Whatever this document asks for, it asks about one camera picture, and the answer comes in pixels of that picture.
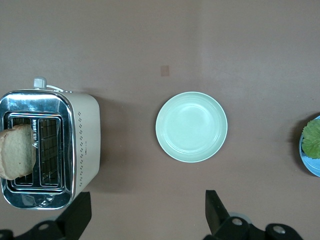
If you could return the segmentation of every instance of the empty plate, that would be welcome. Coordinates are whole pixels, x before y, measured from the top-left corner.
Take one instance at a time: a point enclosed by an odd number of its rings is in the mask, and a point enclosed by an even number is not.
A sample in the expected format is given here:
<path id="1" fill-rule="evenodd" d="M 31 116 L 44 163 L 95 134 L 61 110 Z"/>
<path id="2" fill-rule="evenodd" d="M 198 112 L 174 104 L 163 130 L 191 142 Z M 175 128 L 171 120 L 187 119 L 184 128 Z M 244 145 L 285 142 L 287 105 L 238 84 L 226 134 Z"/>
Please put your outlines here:
<path id="1" fill-rule="evenodd" d="M 228 123 L 221 105 L 201 92 L 183 92 L 161 108 L 155 124 L 162 149 L 172 158 L 196 163 L 212 157 L 225 142 Z"/>

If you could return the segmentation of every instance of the lettuce leaf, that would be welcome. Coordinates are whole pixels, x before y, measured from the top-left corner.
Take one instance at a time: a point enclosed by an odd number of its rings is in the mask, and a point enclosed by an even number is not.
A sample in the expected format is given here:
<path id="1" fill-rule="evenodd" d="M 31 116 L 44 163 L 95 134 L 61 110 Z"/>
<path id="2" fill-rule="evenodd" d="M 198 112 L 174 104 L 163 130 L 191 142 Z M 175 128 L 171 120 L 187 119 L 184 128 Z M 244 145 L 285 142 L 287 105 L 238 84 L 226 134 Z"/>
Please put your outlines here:
<path id="1" fill-rule="evenodd" d="M 320 159 L 320 119 L 307 123 L 302 131 L 302 150 L 312 159 Z"/>

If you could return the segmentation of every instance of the toaster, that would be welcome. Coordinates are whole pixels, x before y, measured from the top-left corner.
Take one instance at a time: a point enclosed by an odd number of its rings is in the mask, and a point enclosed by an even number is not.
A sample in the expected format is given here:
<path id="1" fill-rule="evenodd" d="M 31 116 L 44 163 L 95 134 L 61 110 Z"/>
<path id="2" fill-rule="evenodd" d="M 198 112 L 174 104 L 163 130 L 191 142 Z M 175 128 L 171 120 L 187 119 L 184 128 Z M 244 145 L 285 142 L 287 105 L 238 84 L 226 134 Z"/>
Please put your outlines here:
<path id="1" fill-rule="evenodd" d="M 27 176 L 1 178 L 4 198 L 20 209 L 68 206 L 99 170 L 98 102 L 36 77 L 32 89 L 11 91 L 0 99 L 0 131 L 19 124 L 32 128 L 35 165 Z"/>

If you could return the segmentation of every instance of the toaster slot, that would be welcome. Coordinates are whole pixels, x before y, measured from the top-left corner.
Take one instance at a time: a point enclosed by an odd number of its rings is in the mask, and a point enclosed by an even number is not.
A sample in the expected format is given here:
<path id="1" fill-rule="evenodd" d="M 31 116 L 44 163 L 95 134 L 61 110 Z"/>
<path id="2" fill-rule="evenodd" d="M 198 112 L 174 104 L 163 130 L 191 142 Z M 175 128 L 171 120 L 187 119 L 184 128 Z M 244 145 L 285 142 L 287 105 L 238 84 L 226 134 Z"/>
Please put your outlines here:
<path id="1" fill-rule="evenodd" d="M 43 186 L 57 186 L 59 184 L 59 175 L 61 174 L 60 167 L 58 167 L 57 120 L 40 119 L 39 134 L 40 183 Z"/>
<path id="2" fill-rule="evenodd" d="M 63 121 L 57 114 L 11 112 L 5 116 L 6 128 L 29 124 L 33 130 L 35 165 L 31 174 L 8 181 L 14 192 L 62 192 L 63 169 Z"/>
<path id="3" fill-rule="evenodd" d="M 13 117 L 11 121 L 8 121 L 8 128 L 12 128 L 15 125 L 20 124 L 31 124 L 30 118 L 27 117 Z M 14 180 L 16 186 L 32 186 L 33 184 L 33 175 L 30 173 L 27 176 L 18 177 Z"/>

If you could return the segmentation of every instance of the toast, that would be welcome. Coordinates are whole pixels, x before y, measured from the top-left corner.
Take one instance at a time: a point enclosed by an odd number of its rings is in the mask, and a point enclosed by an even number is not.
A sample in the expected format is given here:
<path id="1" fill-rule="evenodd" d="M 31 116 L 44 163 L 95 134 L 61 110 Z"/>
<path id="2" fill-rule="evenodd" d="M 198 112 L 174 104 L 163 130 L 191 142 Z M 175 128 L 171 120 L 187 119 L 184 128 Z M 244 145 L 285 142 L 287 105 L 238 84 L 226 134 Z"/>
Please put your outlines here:
<path id="1" fill-rule="evenodd" d="M 14 180 L 32 173 L 36 163 L 33 131 L 29 124 L 0 132 L 0 178 Z"/>

